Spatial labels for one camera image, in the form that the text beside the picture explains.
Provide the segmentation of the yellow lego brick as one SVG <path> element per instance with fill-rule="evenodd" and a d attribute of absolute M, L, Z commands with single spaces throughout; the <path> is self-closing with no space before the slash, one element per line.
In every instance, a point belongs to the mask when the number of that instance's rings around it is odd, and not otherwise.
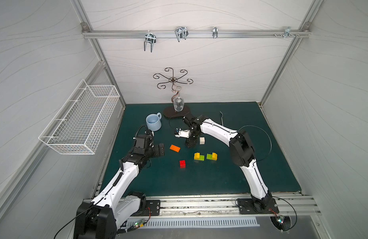
<path fill-rule="evenodd" d="M 201 157 L 200 153 L 195 153 L 194 160 L 200 160 L 200 157 Z"/>
<path fill-rule="evenodd" d="M 213 154 L 212 154 L 212 160 L 215 160 L 215 161 L 216 161 L 216 160 L 217 160 L 217 158 L 218 158 L 218 155 L 217 155 L 216 153 L 213 153 Z"/>

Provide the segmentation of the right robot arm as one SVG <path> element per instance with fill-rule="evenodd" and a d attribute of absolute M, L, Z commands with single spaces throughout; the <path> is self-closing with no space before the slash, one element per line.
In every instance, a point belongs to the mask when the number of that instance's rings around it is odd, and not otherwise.
<path fill-rule="evenodd" d="M 179 130 L 176 136 L 186 139 L 186 147 L 195 147 L 201 134 L 208 134 L 229 147 L 232 162 L 240 167 L 250 187 L 250 198 L 235 201 L 240 214 L 279 216 L 277 202 L 262 179 L 252 141 L 245 130 L 229 129 L 204 115 L 195 117 L 191 113 L 183 117 L 183 122 L 189 129 Z"/>

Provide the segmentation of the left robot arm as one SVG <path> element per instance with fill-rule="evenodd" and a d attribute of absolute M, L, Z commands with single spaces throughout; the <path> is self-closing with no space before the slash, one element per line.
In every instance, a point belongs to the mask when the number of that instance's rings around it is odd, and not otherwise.
<path fill-rule="evenodd" d="M 107 186 L 89 203 L 83 202 L 72 219 L 75 223 L 75 239 L 114 239 L 120 234 L 135 231 L 147 221 L 125 228 L 124 223 L 132 215 L 147 213 L 152 215 L 146 196 L 140 192 L 130 192 L 123 201 L 121 197 L 151 158 L 164 155 L 164 145 L 154 145 L 154 133 L 146 129 L 136 133 L 133 147 L 120 161 L 119 170 Z"/>

